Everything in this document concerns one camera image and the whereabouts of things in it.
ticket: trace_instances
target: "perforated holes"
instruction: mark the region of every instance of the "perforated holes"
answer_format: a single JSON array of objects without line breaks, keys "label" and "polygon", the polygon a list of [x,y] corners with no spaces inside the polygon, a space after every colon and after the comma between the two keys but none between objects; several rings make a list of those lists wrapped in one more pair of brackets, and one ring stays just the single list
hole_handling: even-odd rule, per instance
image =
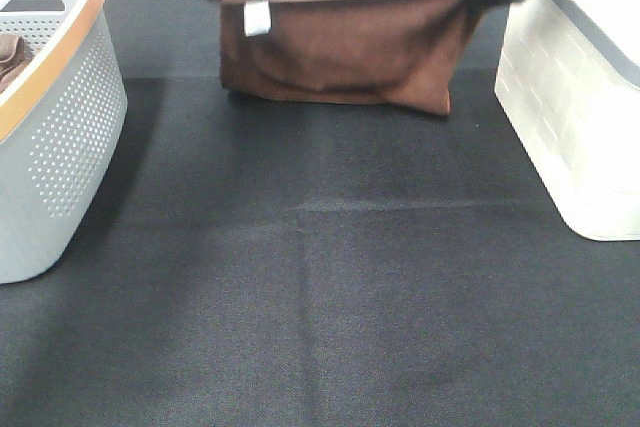
[{"label": "perforated holes", "polygon": [[31,178],[52,217],[71,215],[102,165],[123,108],[120,74],[98,34],[73,80],[32,136]]},{"label": "perforated holes", "polygon": [[21,35],[35,55],[42,50],[53,36],[62,20],[2,20],[0,32]]}]

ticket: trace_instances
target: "white plastic basket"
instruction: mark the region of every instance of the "white plastic basket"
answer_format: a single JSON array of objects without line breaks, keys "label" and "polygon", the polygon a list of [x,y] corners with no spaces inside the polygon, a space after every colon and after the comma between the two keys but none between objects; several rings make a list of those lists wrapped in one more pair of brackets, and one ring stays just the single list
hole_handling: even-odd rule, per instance
[{"label": "white plastic basket", "polygon": [[0,94],[0,283],[34,277],[61,256],[104,176],[127,99],[102,12],[0,12],[0,32],[35,57]]},{"label": "white plastic basket", "polygon": [[509,13],[496,94],[567,225],[594,240],[640,240],[638,27],[612,0]]}]

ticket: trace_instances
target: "white tag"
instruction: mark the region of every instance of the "white tag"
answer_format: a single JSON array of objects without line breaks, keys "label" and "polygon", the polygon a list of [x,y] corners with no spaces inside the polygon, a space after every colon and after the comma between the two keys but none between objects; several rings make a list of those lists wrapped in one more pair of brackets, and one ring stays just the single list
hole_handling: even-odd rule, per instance
[{"label": "white tag", "polygon": [[263,35],[271,30],[269,2],[258,0],[244,4],[244,33],[247,37]]}]

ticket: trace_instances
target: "black fabric surface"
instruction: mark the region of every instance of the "black fabric surface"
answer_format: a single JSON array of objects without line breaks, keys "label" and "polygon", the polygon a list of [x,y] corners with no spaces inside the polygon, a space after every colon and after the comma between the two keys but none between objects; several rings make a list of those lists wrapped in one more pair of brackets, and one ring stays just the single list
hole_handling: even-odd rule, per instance
[{"label": "black fabric surface", "polygon": [[129,113],[60,262],[0,286],[0,426],[637,426],[640,243],[562,222],[493,94],[223,91],[202,0],[108,0]]}]

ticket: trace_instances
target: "brown cloth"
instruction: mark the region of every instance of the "brown cloth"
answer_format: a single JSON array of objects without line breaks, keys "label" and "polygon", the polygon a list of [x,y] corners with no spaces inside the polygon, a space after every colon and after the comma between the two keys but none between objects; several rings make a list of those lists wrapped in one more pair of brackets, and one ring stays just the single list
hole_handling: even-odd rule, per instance
[{"label": "brown cloth", "polygon": [[24,39],[16,34],[0,34],[0,93],[9,87],[28,64]]},{"label": "brown cloth", "polygon": [[247,1],[222,0],[223,87],[440,115],[451,110],[448,83],[483,13],[476,0],[268,0],[271,31],[247,37]]}]

